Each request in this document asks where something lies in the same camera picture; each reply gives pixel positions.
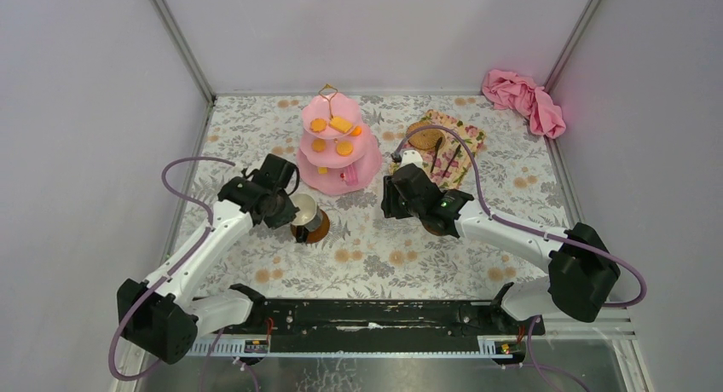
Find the pink cake slice toy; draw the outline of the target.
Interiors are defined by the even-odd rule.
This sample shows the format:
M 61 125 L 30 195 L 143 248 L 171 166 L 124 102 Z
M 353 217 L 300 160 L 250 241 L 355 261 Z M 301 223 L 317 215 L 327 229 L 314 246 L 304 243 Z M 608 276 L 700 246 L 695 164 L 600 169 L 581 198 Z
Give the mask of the pink cake slice toy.
M 345 170 L 341 171 L 339 177 L 342 182 L 348 187 L 356 186 L 359 182 L 356 170 L 351 167 L 348 167 Z

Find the small orange cookie toy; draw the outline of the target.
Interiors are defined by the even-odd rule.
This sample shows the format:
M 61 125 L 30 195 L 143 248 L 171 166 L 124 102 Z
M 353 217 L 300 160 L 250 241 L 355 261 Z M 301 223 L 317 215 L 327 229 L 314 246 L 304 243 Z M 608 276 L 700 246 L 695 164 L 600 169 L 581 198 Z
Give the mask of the small orange cookie toy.
M 342 157 L 348 157 L 354 152 L 354 145 L 349 141 L 340 141 L 336 144 L 336 153 Z

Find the round orange cookie toy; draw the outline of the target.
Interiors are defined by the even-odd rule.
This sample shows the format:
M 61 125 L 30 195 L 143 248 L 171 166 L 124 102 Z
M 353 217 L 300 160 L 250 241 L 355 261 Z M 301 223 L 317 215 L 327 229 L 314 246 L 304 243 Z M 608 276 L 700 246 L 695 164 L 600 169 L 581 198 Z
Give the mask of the round orange cookie toy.
M 311 148 L 315 153 L 322 153 L 327 149 L 327 141 L 317 138 L 312 142 Z

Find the floral rectangular serving tray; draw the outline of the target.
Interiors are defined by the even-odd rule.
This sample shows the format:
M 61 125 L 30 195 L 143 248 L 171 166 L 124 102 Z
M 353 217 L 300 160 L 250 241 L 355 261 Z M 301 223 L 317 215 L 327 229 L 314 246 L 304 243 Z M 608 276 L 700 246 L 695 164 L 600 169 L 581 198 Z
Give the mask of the floral rectangular serving tray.
M 425 125 L 439 125 L 454 131 L 472 156 L 484 146 L 486 134 L 481 128 L 431 109 L 423 114 L 421 120 L 408 126 L 406 136 Z M 462 144 L 444 130 L 423 130 L 412 135 L 402 149 L 409 148 L 420 153 L 425 173 L 442 189 L 458 188 L 471 170 L 471 159 Z

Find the cream mug black handle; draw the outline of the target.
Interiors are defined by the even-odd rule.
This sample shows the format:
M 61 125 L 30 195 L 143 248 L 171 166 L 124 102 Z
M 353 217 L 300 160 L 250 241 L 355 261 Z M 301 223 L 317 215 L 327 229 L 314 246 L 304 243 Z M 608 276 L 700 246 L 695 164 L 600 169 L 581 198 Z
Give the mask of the cream mug black handle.
M 315 200 L 306 193 L 295 193 L 291 197 L 297 208 L 291 221 L 292 235 L 297 243 L 309 243 L 314 234 L 322 230 L 323 215 Z

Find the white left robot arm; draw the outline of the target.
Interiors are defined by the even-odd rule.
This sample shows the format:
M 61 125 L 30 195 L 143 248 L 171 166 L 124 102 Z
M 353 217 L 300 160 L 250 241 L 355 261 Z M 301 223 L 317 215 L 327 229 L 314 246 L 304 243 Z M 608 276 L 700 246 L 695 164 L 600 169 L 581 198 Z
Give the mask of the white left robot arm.
M 265 313 L 248 293 L 233 287 L 215 296 L 195 295 L 220 258 L 254 227 L 276 229 L 294 220 L 299 208 L 288 186 L 299 182 L 298 167 L 274 154 L 226 182 L 215 203 L 202 205 L 205 220 L 175 254 L 145 279 L 127 279 L 119 287 L 113 338 L 174 364 L 199 336 L 233 325 L 245 333 L 259 330 Z

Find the orange flower cookie toy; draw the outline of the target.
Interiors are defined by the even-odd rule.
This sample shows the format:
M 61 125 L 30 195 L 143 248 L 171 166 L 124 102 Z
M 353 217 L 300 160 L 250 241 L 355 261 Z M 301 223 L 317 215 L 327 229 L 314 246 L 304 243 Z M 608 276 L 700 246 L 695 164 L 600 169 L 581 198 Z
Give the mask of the orange flower cookie toy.
M 324 118 L 315 118 L 309 123 L 309 129 L 314 133 L 320 133 L 327 127 L 327 121 Z

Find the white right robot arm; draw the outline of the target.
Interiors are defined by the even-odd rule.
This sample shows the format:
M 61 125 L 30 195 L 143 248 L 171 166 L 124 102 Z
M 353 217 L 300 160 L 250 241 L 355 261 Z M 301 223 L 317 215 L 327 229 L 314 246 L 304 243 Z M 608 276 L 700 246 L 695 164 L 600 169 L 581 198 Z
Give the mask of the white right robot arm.
M 605 247 L 584 223 L 572 229 L 545 228 L 518 217 L 485 211 L 469 193 L 442 190 L 414 164 L 383 179 L 381 209 L 386 218 L 414 217 L 437 236 L 474 239 L 531 263 L 544 277 L 506 284 L 489 311 L 494 330 L 509 334 L 523 320 L 563 313 L 592 323 L 621 275 L 618 265 L 602 257 Z

